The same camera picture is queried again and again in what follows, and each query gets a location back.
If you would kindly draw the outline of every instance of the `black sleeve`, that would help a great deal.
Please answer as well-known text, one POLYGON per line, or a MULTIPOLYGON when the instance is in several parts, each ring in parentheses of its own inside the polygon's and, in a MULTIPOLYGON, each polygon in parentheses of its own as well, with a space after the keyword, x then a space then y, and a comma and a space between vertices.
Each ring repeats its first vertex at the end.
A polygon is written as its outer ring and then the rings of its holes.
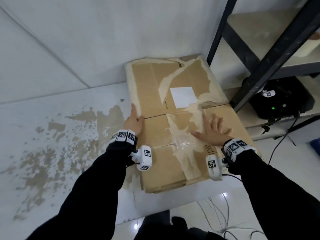
POLYGON ((320 202, 253 150, 238 155, 236 171, 268 239, 311 239, 320 224, 320 202))
POLYGON ((108 147, 75 182, 58 215, 39 226, 28 239, 111 239, 115 229, 118 190, 126 176, 130 149, 108 147))

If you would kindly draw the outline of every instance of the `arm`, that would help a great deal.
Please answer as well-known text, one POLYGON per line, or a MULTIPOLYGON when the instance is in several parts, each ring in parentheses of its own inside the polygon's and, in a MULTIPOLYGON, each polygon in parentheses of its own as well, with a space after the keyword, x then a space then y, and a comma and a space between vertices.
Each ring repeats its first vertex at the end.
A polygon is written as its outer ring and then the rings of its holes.
MULTIPOLYGON (((215 115, 211 125, 204 116, 203 124, 205 134, 191 132, 196 138, 220 147, 233 139, 230 133, 222 133, 222 119, 218 122, 215 115)), ((268 239, 306 239, 317 230, 320 202, 263 162, 253 150, 240 153, 229 172, 241 175, 254 213, 268 239)))
MULTIPOLYGON (((143 117, 134 105, 124 129, 138 135, 143 117)), ((130 148, 116 149, 112 143, 76 180, 58 215, 39 226, 28 239, 70 238, 111 239, 115 230, 118 190, 126 176, 130 148)))

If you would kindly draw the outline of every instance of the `person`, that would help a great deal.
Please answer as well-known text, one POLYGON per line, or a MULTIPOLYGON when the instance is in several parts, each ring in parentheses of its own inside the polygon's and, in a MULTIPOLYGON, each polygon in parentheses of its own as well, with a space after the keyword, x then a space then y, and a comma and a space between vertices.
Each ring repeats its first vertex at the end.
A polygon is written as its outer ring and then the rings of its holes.
MULTIPOLYGON (((222 133, 216 116, 210 124, 203 117, 205 133, 192 134, 213 146, 232 139, 222 133)), ((137 117, 132 105, 124 129, 138 136, 143 117, 137 117)), ((59 213, 39 226, 31 239, 111 239, 115 230, 118 190, 126 176, 130 149, 115 150, 112 144, 76 180, 59 213)), ((318 235, 320 202, 299 185, 270 165, 252 150, 243 151, 229 167, 241 175, 254 213, 268 239, 311 239, 318 235)), ((182 218, 169 220, 169 211, 145 217, 135 240, 139 239, 223 239, 198 228, 188 229, 182 218)))

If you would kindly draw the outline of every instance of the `person's right arm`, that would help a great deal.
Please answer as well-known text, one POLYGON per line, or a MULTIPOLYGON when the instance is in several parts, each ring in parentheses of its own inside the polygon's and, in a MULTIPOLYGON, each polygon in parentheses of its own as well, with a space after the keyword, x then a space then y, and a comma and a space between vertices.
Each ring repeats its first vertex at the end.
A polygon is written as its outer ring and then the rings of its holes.
MULTIPOLYGON (((206 116, 203 123, 205 134, 191 132, 196 138, 220 147, 232 139, 230 133, 222 133, 222 120, 218 122, 215 115, 211 124, 206 116)), ((254 213, 268 239, 307 239, 317 235, 320 202, 267 165, 253 150, 240 153, 229 172, 241 175, 254 213)))

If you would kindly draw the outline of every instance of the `white tile floor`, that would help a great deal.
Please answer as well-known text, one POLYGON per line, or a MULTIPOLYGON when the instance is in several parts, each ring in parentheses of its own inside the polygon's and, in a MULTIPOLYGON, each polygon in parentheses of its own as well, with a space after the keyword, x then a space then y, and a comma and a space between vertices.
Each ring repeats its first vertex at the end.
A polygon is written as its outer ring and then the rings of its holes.
MULTIPOLYGON (((266 139, 256 141, 256 145, 261 151, 262 156, 269 158, 278 142, 279 140, 266 139)), ((317 187, 317 183, 320 181, 320 157, 309 145, 294 146, 290 139, 286 138, 274 153, 271 165, 298 183, 317 199, 320 199, 320 189, 317 187)), ((219 233, 226 228, 228 217, 227 200, 229 205, 228 228, 231 228, 230 232, 232 232, 238 240, 249 240, 252 230, 232 229, 234 227, 251 228, 262 231, 244 187, 226 192, 224 196, 219 194, 202 201, 171 209, 170 217, 183 217, 189 228, 197 227, 204 231, 219 233)), ((134 239, 142 222, 143 218, 116 226, 112 239, 134 239)), ((234 237, 227 233, 226 239, 234 239, 234 237)), ((260 233, 255 233, 252 236, 252 240, 258 239, 264 240, 266 237, 260 233)))

